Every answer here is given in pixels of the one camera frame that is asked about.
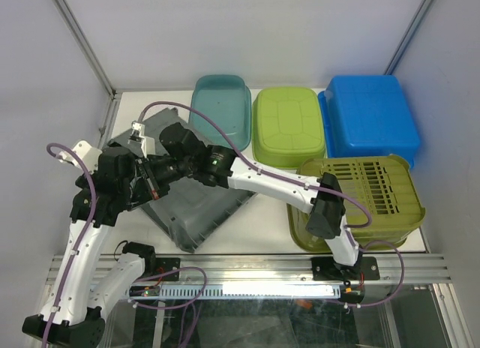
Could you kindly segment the grey plastic tray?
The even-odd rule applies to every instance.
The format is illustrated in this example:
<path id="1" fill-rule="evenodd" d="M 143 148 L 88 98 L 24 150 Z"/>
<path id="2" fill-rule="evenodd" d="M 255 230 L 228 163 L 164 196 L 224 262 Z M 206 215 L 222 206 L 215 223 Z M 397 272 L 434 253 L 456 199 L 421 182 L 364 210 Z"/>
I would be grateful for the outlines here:
<path id="1" fill-rule="evenodd" d="M 144 121 L 145 134 L 154 137 L 157 155 L 167 153 L 158 142 L 161 131 L 179 123 L 191 130 L 205 145 L 213 143 L 198 130 L 181 119 L 176 109 L 166 108 Z M 114 136 L 108 146 L 124 146 L 136 155 L 141 149 L 131 147 L 128 138 L 131 128 Z M 206 187 L 198 181 L 183 178 L 170 185 L 169 193 L 156 201 L 147 202 L 135 209 L 144 212 L 184 252 L 193 253 L 221 224 L 254 196 L 247 190 Z"/>

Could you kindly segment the teal plastic tub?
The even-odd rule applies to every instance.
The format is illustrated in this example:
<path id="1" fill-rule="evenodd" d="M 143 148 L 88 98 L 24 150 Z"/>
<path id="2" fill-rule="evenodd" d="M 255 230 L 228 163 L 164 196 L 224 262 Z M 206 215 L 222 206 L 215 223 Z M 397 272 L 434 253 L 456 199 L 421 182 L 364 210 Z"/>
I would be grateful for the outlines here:
<path id="1" fill-rule="evenodd" d="M 199 78 L 190 107 L 209 117 L 242 151 L 251 141 L 251 91 L 236 75 Z"/>

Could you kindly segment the lime green plastic tub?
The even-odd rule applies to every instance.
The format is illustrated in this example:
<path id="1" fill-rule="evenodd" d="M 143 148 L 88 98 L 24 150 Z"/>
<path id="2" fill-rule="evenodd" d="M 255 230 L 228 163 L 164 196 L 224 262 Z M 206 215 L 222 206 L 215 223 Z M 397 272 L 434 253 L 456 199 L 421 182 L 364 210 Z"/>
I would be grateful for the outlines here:
<path id="1" fill-rule="evenodd" d="M 295 86 L 261 90 L 252 107 L 252 152 L 256 161 L 285 170 L 323 158 L 326 138 L 316 92 Z"/>

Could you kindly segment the large blue plastic container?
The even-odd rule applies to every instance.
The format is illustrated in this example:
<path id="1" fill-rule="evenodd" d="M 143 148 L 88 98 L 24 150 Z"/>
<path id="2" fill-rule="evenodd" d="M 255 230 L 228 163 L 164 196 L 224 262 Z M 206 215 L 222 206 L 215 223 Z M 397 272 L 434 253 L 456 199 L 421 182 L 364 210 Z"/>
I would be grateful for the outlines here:
<path id="1" fill-rule="evenodd" d="M 318 100 L 330 158 L 398 155 L 414 166 L 421 139 L 395 76 L 334 76 Z"/>

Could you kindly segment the olive green slotted basket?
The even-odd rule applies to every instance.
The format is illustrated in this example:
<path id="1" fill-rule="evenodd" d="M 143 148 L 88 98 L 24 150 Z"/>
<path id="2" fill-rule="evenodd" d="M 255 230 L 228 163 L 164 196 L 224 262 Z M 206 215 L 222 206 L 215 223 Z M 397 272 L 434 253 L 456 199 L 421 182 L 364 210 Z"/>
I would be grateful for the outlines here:
<path id="1" fill-rule="evenodd" d="M 372 224 L 352 229 L 355 240 L 365 246 L 381 240 L 400 247 L 419 228 L 426 210 L 419 201 L 410 165 L 395 154 L 380 157 L 311 158 L 296 172 L 301 176 L 331 173 L 349 197 L 368 209 Z"/>

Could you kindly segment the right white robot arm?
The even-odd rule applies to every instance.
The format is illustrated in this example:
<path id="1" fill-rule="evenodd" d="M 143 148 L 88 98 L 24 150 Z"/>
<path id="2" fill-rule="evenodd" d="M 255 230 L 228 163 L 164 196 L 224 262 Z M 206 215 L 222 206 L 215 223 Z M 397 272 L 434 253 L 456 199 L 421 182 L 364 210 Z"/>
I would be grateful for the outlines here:
<path id="1" fill-rule="evenodd" d="M 145 129 L 144 124 L 135 121 L 129 138 L 140 148 L 136 161 L 138 181 L 133 189 L 140 202 L 160 199 L 168 194 L 170 184 L 183 178 L 207 187 L 263 194 L 307 214 L 306 230 L 328 245 L 341 277 L 353 278 L 362 270 L 359 243 L 347 225 L 347 197 L 335 175 L 326 173 L 315 179 L 264 166 L 231 148 L 206 145 L 180 123 L 160 132 L 166 154 L 158 155 L 155 140 L 146 136 Z"/>

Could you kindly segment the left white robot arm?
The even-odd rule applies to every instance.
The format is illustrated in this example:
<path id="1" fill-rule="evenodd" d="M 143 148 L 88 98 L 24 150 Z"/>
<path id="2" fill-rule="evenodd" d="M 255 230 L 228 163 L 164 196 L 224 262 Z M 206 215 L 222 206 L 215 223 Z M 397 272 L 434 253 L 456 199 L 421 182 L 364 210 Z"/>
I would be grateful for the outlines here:
<path id="1" fill-rule="evenodd" d="M 25 318 L 22 332 L 42 347 L 97 347 L 107 319 L 132 283 L 157 271 L 155 249 L 130 242 L 96 285 L 92 279 L 104 244 L 120 213 L 133 208 L 131 182 L 137 160 L 127 148 L 105 148 L 88 168 L 77 150 L 63 148 L 83 174 L 73 198 L 69 240 L 52 292 L 40 313 Z"/>

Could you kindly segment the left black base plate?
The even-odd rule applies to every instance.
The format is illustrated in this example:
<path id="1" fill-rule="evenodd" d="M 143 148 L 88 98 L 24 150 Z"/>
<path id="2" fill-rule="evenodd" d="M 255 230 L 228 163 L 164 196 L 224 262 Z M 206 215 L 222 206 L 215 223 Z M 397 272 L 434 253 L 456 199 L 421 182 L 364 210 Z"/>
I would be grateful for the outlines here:
<path id="1" fill-rule="evenodd" d="M 164 274 L 167 272 L 172 272 L 173 270 L 179 269 L 181 264 L 181 259 L 177 256 L 158 256 L 155 260 L 154 268 L 152 271 L 145 273 L 142 278 L 147 278 L 155 275 Z M 168 274 L 164 277 L 155 278 L 156 281 L 162 282 L 176 282 L 179 280 L 179 273 Z"/>

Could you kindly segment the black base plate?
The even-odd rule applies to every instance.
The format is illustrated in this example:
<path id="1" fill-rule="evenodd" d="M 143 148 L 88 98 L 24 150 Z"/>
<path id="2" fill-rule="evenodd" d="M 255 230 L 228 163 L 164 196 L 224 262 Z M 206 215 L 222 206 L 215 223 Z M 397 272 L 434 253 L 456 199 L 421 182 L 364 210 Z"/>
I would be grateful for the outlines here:
<path id="1" fill-rule="evenodd" d="M 380 271 L 375 257 L 358 259 L 354 266 L 340 265 L 331 256 L 315 256 L 310 259 L 315 281 L 378 281 Z"/>
<path id="2" fill-rule="evenodd" d="M 181 259 L 177 256 L 158 256 L 155 260 L 154 268 L 152 271 L 145 273 L 142 278 L 147 278 L 155 275 L 164 274 L 167 272 L 172 272 L 173 270 L 179 269 L 181 264 Z M 179 280 L 179 273 L 168 274 L 164 277 L 155 278 L 156 281 L 162 282 L 176 282 Z"/>

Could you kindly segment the left aluminium corner post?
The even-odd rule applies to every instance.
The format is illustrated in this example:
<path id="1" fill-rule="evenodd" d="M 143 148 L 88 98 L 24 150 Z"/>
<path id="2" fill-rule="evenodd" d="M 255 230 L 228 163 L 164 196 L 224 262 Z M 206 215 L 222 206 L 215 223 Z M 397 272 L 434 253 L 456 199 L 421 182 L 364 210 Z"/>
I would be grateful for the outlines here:
<path id="1" fill-rule="evenodd" d="M 96 76 L 101 87 L 110 98 L 113 98 L 115 96 L 116 90 L 113 88 L 113 84 L 111 83 L 105 70 L 101 66 L 97 55 L 92 49 L 91 44 L 89 43 L 67 0 L 52 0 L 52 2 L 60 13 L 62 19 L 64 20 L 71 35 L 73 36 L 73 39 L 76 41 L 80 51 L 84 55 L 89 66 L 93 70 L 93 73 Z"/>

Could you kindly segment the aluminium corner post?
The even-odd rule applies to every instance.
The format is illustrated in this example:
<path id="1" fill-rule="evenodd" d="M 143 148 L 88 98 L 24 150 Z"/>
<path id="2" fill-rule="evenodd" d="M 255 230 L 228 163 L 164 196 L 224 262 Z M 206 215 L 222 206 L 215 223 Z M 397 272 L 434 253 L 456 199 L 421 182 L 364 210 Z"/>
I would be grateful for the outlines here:
<path id="1" fill-rule="evenodd" d="M 425 21 L 429 12 L 434 7 L 435 3 L 436 3 L 436 0 L 420 1 L 398 45 L 394 49 L 394 52 L 391 58 L 389 59 L 388 64 L 383 70 L 382 75 L 391 76 L 395 74 L 396 70 L 400 66 L 402 59 L 406 55 L 407 50 L 409 49 L 411 43 L 413 42 L 414 37 L 419 32 L 423 22 Z"/>
<path id="2" fill-rule="evenodd" d="M 97 55 L 92 49 L 91 44 L 89 43 L 67 0 L 52 0 L 52 2 L 60 13 L 62 19 L 64 20 L 71 35 L 73 36 L 73 39 L 76 41 L 80 51 L 84 55 L 89 66 L 93 70 L 93 73 L 96 76 L 101 87 L 110 98 L 113 98 L 115 96 L 116 90 L 113 88 L 113 84 L 111 83 L 105 70 L 101 66 Z"/>

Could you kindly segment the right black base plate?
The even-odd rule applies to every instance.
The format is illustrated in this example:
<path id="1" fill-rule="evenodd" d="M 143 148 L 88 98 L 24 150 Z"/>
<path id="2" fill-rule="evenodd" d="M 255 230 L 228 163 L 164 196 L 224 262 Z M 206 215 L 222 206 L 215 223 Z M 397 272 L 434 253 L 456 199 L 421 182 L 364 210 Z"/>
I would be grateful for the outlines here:
<path id="1" fill-rule="evenodd" d="M 331 256 L 315 256 L 310 259 L 315 281 L 378 281 L 380 271 L 375 257 L 358 259 L 354 266 L 340 265 Z"/>

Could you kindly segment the aluminium front rail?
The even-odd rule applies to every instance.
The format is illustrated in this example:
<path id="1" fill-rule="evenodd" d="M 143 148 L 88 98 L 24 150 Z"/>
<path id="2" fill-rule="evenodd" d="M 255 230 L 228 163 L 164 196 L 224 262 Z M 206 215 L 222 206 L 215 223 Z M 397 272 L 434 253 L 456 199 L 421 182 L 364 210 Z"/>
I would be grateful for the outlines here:
<path id="1" fill-rule="evenodd" d="M 441 254 L 402 253 L 406 285 L 450 284 L 452 278 L 447 268 L 447 261 Z M 180 259 L 180 267 L 195 266 L 203 269 L 209 284 L 222 284 L 230 281 L 283 281 L 293 283 L 310 283 L 313 281 L 314 269 L 311 260 L 315 257 L 329 255 L 313 254 L 158 254 L 157 258 Z M 396 253 L 371 253 L 364 258 L 374 257 L 376 269 L 368 270 L 379 273 L 379 280 L 365 282 L 367 285 L 393 285 L 401 276 L 401 263 Z M 62 256 L 54 256 L 47 273 L 46 285 L 53 285 L 59 273 Z M 112 254 L 101 254 L 92 283 L 96 284 L 116 264 Z M 180 273 L 181 284 L 200 284 L 202 275 L 195 271 Z"/>

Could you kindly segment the right aluminium corner post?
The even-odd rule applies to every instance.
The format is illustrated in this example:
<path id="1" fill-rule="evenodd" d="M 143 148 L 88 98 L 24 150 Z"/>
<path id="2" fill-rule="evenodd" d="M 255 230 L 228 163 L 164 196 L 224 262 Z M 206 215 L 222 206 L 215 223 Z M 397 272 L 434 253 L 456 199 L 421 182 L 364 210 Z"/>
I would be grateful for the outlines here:
<path id="1" fill-rule="evenodd" d="M 395 74 L 396 70 L 400 66 L 402 59 L 406 55 L 407 50 L 409 49 L 411 43 L 413 42 L 414 37 L 419 32 L 423 22 L 425 21 L 429 12 L 434 7 L 435 3 L 436 3 L 436 0 L 420 1 L 398 45 L 394 49 L 394 52 L 391 58 L 389 59 L 388 64 L 383 70 L 382 75 L 391 76 Z"/>

